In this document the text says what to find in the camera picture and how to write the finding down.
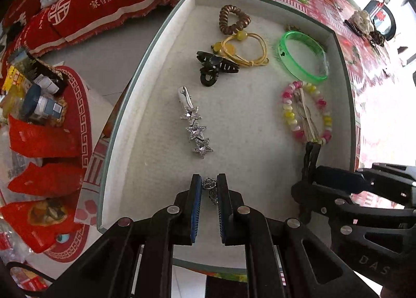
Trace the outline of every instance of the silver rivet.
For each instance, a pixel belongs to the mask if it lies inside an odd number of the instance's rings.
[[[123,217],[117,221],[117,224],[119,226],[126,227],[126,226],[129,226],[131,222],[132,220],[129,217]]]
[[[171,214],[171,215],[175,215],[179,212],[179,207],[176,205],[171,205],[168,207],[167,211]]]
[[[335,204],[337,204],[337,205],[342,205],[342,204],[345,204],[345,201],[344,201],[342,198],[337,198],[337,199],[335,200]]]
[[[343,235],[349,235],[351,232],[352,232],[352,227],[351,227],[351,226],[344,225],[344,226],[341,228],[341,233],[342,233]]]
[[[245,205],[239,206],[237,212],[241,215],[247,215],[248,213],[250,213],[250,208]]]
[[[288,226],[292,229],[296,229],[297,227],[300,227],[300,222],[296,218],[290,218],[288,219]]]

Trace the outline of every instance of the red snack bag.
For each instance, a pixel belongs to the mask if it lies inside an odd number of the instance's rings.
[[[22,122],[9,116],[10,148],[26,157],[78,157],[80,144],[69,130]]]
[[[40,253],[55,244],[57,235],[82,227],[74,222],[78,196],[76,192],[66,197],[10,203],[0,211],[27,246]]]
[[[61,197],[81,187],[84,173],[85,169],[68,163],[49,163],[43,167],[30,163],[7,187],[28,195]]]

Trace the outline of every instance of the transparent green bangle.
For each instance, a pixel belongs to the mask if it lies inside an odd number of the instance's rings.
[[[289,54],[288,47],[286,46],[287,40],[302,42],[315,53],[320,62],[319,75],[313,75],[307,72],[293,59],[293,57]],[[328,78],[329,64],[325,51],[319,43],[317,43],[317,41],[308,35],[300,33],[299,31],[288,31],[282,36],[280,42],[275,46],[275,50],[277,59],[281,60],[289,72],[298,80],[319,84]]]

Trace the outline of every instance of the black claw clip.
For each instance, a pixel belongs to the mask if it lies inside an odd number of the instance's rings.
[[[212,86],[222,73],[238,73],[240,66],[231,60],[205,51],[198,51],[196,58],[202,63],[200,81],[205,86]]]

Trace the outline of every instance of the jar lid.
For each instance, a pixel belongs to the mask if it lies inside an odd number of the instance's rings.
[[[35,111],[37,103],[42,93],[42,88],[37,84],[32,84],[26,93],[20,114],[24,118],[29,118]]]

